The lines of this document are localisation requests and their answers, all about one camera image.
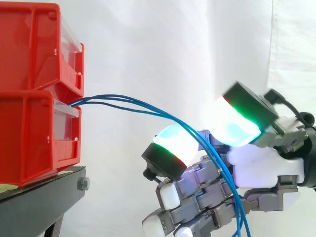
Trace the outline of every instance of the blue wire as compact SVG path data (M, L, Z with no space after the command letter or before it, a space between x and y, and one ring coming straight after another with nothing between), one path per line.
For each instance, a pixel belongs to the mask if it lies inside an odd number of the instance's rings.
M127 100L122 100L122 99L118 99L118 98L109 98L109 97L120 97L120 98L126 98ZM103 103L103 102L88 102L88 100L90 99L107 99L107 100L116 100L116 101L122 101L122 102L127 102L127 103L132 103L138 106L142 106L145 107L149 110L155 111L157 113L151 113L148 111L140 111L140 110L134 110L134 109L130 109L130 108L126 108L126 107L120 107L120 106L115 106L109 103ZM207 152L207 154L210 156L210 158L213 160L214 164L219 168L222 168L223 171L221 172L222 176L225 178L226 182L228 183L228 185L230 186L234 196L235 196L235 212L236 212L236 218L237 218L237 232L234 234L234 236L236 236L236 234L238 236L240 236L240 228L242 227L242 223L243 220L245 220L245 226L246 226L246 230L247 230L247 235L250 236L250 231L248 228L248 224L247 224L247 220L245 218L245 212L243 210L243 206L240 200L240 197L237 193L234 181L232 179L232 176L230 174L230 172L228 171L227 167L225 166L225 164L223 163L223 161L221 160L221 158L219 157L219 155L217 154L216 150L211 146L211 144L205 139L203 138L198 132L196 132L193 128L191 128L190 126L188 126L186 123L184 123L183 121L179 120L178 118L168 114L165 111L162 111L150 104L147 104L143 101L128 97L128 96L122 96L122 95L99 95L99 96L94 96L94 97L86 97L86 98L82 98L76 101L73 101L72 103L70 103L70 105L72 106L79 106L79 105L83 105L83 104L103 104L103 105L107 105L107 106L111 106L114 108L118 108L118 109L123 109L123 110L128 110L128 111L132 111L132 112L137 112L137 113L144 113L144 114L150 114L150 115L154 115L154 116L159 116L162 118L167 118L167 119L171 119L174 120L175 122L179 123L184 129L186 129L190 135L192 135L205 149L205 151ZM217 160L215 160L213 158L213 156L210 154L211 151ZM239 206L241 206L241 222L239 222Z
M119 96L119 95L101 95L101 96ZM119 96L119 97L122 97L122 98L128 98L128 99L130 99L130 97L126 97L126 96ZM73 106L77 106L77 105L80 105L80 104L84 104L85 103L85 101L87 101L87 100L89 100L90 98L85 98L85 99L82 99L82 101L80 102L80 103L76 103L75 105L73 105ZM117 98L112 98L111 100L118 100L118 101L124 101L124 102L128 102L128 103L133 103L133 102L130 102L130 101L126 101L126 100L121 100L121 99L117 99ZM162 111L162 110L160 110L160 109L158 109L158 108L156 108L156 107L154 107L154 106L151 106L151 105L149 105L149 104L147 104L147 103L145 103L145 102L142 102L142 101L140 101L141 102L141 104L138 104L138 103L133 103L133 104L136 104L136 105L139 105L139 106L143 106L143 107L145 107L145 108L148 108L148 109L150 109L150 110L159 110L159 112L161 111L161 112L163 112L164 114L167 114L167 115L169 115L168 113L166 113L166 112L164 112L164 111ZM177 118L175 118L175 117L173 117L173 116L171 116L172 118L172 120L174 120L174 121L176 121L176 122L178 122L180 125L182 125L184 128L185 127L189 127L187 124L185 124L184 122L182 122L181 120L179 120L179 119L177 119ZM189 129L191 129L192 131L194 131L195 133L196 133L196 135L197 136L199 136L200 138L202 138L202 140L203 140L203 137L201 137L201 135L199 134L199 133L197 133L194 129L192 129L191 127L189 127ZM225 179L230 179L230 180L232 180L232 177L231 177L231 175L229 174L228 176L226 176L226 174L224 174L223 175L223 177L225 178ZM231 182L229 181L228 182L228 184L229 184L229 186L231 187L231 189L234 191L234 189L232 188L232 187L235 187L235 184L234 184L234 186L231 184Z

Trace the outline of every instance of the screw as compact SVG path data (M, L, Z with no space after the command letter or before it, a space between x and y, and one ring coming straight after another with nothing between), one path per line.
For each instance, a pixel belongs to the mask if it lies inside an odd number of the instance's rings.
M81 177L77 182L77 189L80 191L87 191L90 187L90 179L87 177Z

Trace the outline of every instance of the transparent bin front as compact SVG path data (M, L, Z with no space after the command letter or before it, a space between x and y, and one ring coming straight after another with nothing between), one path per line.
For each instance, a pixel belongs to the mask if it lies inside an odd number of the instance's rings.
M78 138L73 132L73 119L79 117L79 111L69 105L58 100L54 100L55 115L54 128L56 140L73 140Z
M62 18L61 22L61 53L65 61L76 71L76 53L82 52L82 45Z

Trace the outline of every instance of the white fingertip pad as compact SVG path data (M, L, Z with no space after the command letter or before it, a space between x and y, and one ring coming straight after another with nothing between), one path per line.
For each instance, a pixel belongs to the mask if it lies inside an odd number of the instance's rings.
M296 200L301 196L299 192L284 193L283 194L283 210L289 208L296 202Z
M164 231L158 216L150 216L143 222L145 237L164 237Z
M193 234L189 227L183 227L178 230L174 237L193 237Z
M160 196L165 210L171 210L180 205L178 192L173 183L163 185Z

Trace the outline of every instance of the red storage bin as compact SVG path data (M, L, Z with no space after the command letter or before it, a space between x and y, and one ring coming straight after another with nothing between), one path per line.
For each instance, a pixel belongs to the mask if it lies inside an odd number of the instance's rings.
M48 91L0 91L0 111L0 184L23 187L80 162L80 108Z
M48 90L69 103L83 96L83 44L54 3L0 2L0 90Z

